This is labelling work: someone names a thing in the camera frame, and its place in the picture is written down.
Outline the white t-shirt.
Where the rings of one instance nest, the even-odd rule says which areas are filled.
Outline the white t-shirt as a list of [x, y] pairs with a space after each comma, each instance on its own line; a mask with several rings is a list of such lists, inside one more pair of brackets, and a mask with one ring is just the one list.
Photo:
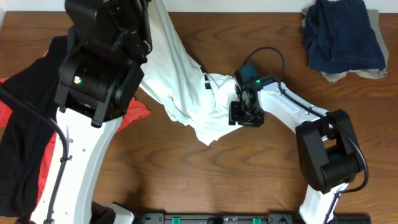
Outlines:
[[236, 80], [206, 73], [189, 56], [162, 1], [151, 1], [148, 11], [153, 49], [141, 67], [140, 87], [207, 146], [237, 130], [239, 125], [229, 124], [229, 105], [238, 99]]

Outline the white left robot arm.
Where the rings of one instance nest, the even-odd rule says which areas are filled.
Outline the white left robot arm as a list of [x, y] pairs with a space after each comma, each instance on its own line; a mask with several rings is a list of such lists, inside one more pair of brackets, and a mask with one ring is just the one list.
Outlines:
[[93, 201], [108, 146], [152, 51], [148, 0], [68, 0], [73, 24], [55, 92], [59, 129], [31, 223], [132, 223], [133, 212]]

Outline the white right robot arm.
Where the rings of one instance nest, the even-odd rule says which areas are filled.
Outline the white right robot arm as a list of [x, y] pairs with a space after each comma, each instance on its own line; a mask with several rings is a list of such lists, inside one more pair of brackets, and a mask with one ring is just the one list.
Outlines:
[[357, 173], [368, 172], [348, 114], [311, 105], [274, 77], [261, 78], [253, 65], [234, 73], [238, 100], [229, 106], [229, 123], [259, 127], [265, 113], [296, 136], [300, 170], [307, 181], [297, 218], [274, 214], [267, 223], [370, 223], [367, 215], [335, 215], [336, 204]]

